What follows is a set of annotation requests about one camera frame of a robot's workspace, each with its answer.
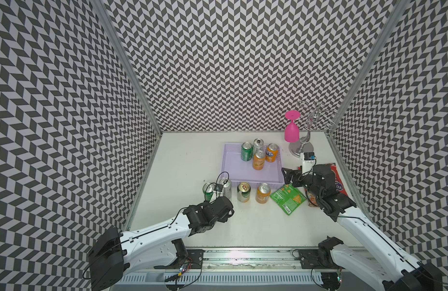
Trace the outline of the orange fanta can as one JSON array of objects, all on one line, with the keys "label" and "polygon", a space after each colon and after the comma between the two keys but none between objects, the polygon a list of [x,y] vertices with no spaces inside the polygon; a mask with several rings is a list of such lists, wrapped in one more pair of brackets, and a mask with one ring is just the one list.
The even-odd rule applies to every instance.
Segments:
[{"label": "orange fanta can", "polygon": [[270,143],[266,148],[266,161],[275,162],[279,153],[279,146],[275,143]]},{"label": "orange fanta can", "polygon": [[253,169],[262,170],[266,161],[266,154],[263,150],[257,150],[253,156]]},{"label": "orange fanta can", "polygon": [[256,201],[265,204],[271,194],[271,188],[267,183],[261,183],[257,188]]}]

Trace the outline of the green Sprite can front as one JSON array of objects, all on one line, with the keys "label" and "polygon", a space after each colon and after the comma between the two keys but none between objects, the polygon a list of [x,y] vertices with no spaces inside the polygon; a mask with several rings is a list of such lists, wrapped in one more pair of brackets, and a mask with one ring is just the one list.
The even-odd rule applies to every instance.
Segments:
[{"label": "green Sprite can front", "polygon": [[212,202],[215,193],[215,187],[216,187],[215,183],[205,183],[203,185],[202,192],[204,195],[204,200],[206,202]]}]

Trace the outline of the green sprite can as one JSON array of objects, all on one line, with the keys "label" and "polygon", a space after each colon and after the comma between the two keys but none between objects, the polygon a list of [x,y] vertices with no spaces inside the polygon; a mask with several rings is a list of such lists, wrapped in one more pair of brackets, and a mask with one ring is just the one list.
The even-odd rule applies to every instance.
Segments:
[{"label": "green sprite can", "polygon": [[204,195],[204,200],[206,202],[212,202],[215,193],[215,187],[216,187],[215,183],[205,183],[203,185],[202,192]]},{"label": "green sprite can", "polygon": [[253,158],[253,145],[245,142],[241,145],[240,158],[242,161],[250,161]]}]

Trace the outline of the white monster can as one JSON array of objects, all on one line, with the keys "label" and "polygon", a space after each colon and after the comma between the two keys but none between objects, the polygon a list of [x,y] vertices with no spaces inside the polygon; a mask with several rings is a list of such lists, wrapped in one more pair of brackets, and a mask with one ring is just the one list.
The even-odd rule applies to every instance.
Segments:
[{"label": "white monster can", "polygon": [[219,184],[222,185],[222,195],[229,200],[232,197],[232,182],[229,178],[221,178]]},{"label": "white monster can", "polygon": [[253,142],[253,153],[255,154],[259,150],[264,151],[264,140],[256,138]]}]

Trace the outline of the green gold can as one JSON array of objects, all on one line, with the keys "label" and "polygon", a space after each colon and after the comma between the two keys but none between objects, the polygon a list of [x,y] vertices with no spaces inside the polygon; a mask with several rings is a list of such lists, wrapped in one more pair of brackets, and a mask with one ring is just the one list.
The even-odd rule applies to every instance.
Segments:
[{"label": "green gold can", "polygon": [[247,182],[241,182],[237,186],[237,199],[240,202],[247,202],[251,196],[251,186]]}]

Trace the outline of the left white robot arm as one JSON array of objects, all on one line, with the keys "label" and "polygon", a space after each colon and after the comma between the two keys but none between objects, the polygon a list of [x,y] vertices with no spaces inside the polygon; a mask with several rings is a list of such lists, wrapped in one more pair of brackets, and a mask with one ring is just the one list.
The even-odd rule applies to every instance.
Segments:
[{"label": "left white robot arm", "polygon": [[211,230],[215,223],[226,223],[234,215],[232,202],[225,196],[181,208],[175,217],[134,231],[121,232],[112,226],[88,252],[83,279],[91,289],[104,291],[124,275],[144,269],[180,267],[188,252],[183,240]]}]

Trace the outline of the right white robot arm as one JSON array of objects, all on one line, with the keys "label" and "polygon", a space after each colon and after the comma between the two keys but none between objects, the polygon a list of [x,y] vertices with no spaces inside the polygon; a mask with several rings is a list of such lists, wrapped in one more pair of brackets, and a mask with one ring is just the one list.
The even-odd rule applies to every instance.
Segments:
[{"label": "right white robot arm", "polygon": [[322,267],[341,267],[377,291],[441,291],[442,272],[432,263],[422,263],[389,239],[346,194],[337,190],[336,175],[328,165],[309,172],[282,169],[286,185],[303,187],[318,207],[349,231],[375,258],[357,254],[342,240],[328,237],[318,245]]}]

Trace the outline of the lilac plastic basket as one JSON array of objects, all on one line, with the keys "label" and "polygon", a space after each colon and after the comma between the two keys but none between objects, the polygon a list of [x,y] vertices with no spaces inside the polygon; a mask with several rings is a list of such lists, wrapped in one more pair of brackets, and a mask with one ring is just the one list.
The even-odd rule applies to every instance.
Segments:
[{"label": "lilac plastic basket", "polygon": [[272,190],[279,189],[284,185],[280,152],[277,154],[275,162],[265,162],[262,170],[255,170],[253,162],[241,160],[240,155],[241,144],[224,144],[221,171],[230,174],[230,180],[234,187],[241,182],[249,183],[253,189],[262,183],[268,184]]}]

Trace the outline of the red candy bag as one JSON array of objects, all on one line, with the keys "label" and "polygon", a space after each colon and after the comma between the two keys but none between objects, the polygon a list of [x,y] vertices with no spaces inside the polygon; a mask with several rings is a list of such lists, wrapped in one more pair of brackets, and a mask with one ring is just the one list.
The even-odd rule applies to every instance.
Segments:
[{"label": "red candy bag", "polygon": [[[336,189],[337,189],[340,193],[345,194],[345,195],[348,195],[348,193],[347,193],[347,191],[346,191],[346,189],[345,189],[345,186],[344,186],[342,180],[340,179],[340,175],[339,175],[339,172],[337,171],[337,165],[336,165],[336,163],[335,163],[335,162],[334,162],[334,163],[328,163],[327,166],[330,167],[330,169],[334,172],[334,174],[335,174],[335,176],[336,176],[336,177],[335,177],[335,186],[336,186]],[[311,193],[309,193],[309,191],[307,191],[306,189],[305,189],[305,194],[306,194],[306,197],[309,199],[309,203],[308,203],[308,205],[309,205],[310,207],[318,207],[317,202],[316,202],[316,198],[314,197],[314,195],[311,194]]]}]

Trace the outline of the pink plastic wine glass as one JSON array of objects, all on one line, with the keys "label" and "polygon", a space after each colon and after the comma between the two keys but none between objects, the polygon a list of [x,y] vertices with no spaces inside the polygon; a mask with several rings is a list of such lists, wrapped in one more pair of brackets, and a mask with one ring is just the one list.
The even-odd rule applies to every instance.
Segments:
[{"label": "pink plastic wine glass", "polygon": [[300,130],[295,124],[295,120],[300,118],[300,112],[297,110],[290,110],[285,113],[285,118],[289,120],[289,124],[285,128],[285,141],[288,143],[295,143],[300,138]]}]

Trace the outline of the white Monster can back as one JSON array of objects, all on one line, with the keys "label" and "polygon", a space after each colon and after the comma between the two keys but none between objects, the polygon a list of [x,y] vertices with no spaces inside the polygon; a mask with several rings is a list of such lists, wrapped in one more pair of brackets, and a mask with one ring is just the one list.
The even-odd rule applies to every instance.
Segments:
[{"label": "white Monster can back", "polygon": [[264,151],[264,140],[256,138],[253,142],[253,153],[255,154],[259,150]]}]

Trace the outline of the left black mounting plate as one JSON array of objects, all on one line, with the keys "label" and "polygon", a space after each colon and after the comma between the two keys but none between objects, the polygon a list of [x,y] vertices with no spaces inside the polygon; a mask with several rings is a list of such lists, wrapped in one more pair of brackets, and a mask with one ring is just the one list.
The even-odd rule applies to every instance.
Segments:
[{"label": "left black mounting plate", "polygon": [[205,251],[203,249],[188,249],[187,252],[187,256],[180,256],[168,265],[154,266],[154,269],[179,269],[179,267],[189,264],[191,264],[191,269],[201,269]]}]

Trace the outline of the black mounting plate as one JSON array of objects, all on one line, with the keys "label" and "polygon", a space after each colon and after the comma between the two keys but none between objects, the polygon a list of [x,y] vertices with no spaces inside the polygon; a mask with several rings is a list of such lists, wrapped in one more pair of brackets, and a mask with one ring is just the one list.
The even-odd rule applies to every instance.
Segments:
[{"label": "black mounting plate", "polygon": [[298,260],[304,270],[329,269],[330,266],[322,262],[318,249],[298,249],[296,251]]},{"label": "black mounting plate", "polygon": [[179,267],[189,264],[191,264],[191,269],[201,269],[205,251],[203,249],[188,249],[187,252],[187,256],[180,256],[168,265],[154,266],[154,269],[179,269]]}]

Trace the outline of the green Sprite can back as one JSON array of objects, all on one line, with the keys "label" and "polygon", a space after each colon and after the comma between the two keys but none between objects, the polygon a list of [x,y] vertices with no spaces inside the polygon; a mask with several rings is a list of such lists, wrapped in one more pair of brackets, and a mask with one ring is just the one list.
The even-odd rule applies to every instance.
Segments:
[{"label": "green Sprite can back", "polygon": [[250,161],[253,158],[253,145],[245,142],[241,145],[240,158],[242,161]]}]

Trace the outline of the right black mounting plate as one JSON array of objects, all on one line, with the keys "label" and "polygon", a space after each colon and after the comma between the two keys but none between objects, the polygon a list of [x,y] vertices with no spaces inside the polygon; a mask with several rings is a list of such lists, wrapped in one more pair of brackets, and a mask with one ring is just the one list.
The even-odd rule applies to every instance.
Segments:
[{"label": "right black mounting plate", "polygon": [[322,262],[318,249],[298,249],[296,251],[298,260],[304,270],[329,269],[330,266]]}]

